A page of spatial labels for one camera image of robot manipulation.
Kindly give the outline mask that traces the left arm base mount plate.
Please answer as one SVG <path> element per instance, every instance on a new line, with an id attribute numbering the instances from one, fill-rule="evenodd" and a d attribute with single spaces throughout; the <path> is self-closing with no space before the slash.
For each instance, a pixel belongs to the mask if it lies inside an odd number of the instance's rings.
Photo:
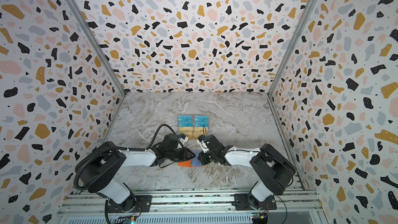
<path id="1" fill-rule="evenodd" d="M 108 213 L 148 213 L 150 211 L 151 202 L 151 195 L 129 196 L 120 204 L 110 199 L 108 203 L 105 204 L 105 208 Z"/>

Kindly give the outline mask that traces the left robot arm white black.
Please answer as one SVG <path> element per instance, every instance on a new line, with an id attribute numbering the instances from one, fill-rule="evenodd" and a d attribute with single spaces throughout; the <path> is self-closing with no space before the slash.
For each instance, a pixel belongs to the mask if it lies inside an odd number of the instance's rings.
<path id="1" fill-rule="evenodd" d="M 168 134 L 162 142 L 148 148 L 128 148 L 106 142 L 93 150 L 75 168 L 74 188 L 105 197 L 124 207 L 125 211 L 133 208 L 135 194 L 115 179 L 115 175 L 124 167 L 159 167 L 169 160 L 172 163 L 190 161 L 195 153 L 183 145 L 186 137 Z"/>

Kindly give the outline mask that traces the orange card holder wallet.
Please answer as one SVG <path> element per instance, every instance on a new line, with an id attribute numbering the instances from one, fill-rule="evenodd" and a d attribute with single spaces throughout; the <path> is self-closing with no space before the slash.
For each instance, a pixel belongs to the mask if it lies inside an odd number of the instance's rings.
<path id="1" fill-rule="evenodd" d="M 192 151 L 195 154 L 195 157 L 189 161 L 184 161 L 184 162 L 179 162 L 178 166 L 179 167 L 187 167 L 187 168 L 202 168 L 204 167 L 199 160 L 200 153 L 202 152 L 201 150 L 193 150 Z"/>

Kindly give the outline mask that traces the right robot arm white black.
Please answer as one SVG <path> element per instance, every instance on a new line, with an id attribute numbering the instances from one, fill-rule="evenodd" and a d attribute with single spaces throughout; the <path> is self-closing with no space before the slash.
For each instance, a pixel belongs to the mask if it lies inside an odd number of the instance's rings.
<path id="1" fill-rule="evenodd" d="M 281 196 L 293 183 L 295 167 L 270 144 L 253 149 L 224 146 L 214 135 L 200 135 L 197 143 L 202 148 L 199 161 L 204 166 L 214 162 L 223 166 L 254 169 L 260 181 L 255 183 L 246 197 L 247 203 L 254 209 L 260 209 L 272 195 Z"/>

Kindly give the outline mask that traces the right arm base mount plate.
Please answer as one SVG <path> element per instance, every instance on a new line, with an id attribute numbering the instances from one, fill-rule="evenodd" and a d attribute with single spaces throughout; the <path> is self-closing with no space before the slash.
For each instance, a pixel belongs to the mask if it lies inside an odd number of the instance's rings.
<path id="1" fill-rule="evenodd" d="M 276 210 L 276 201 L 273 195 L 259 201 L 252 194 L 235 194 L 232 205 L 237 211 L 265 211 Z"/>

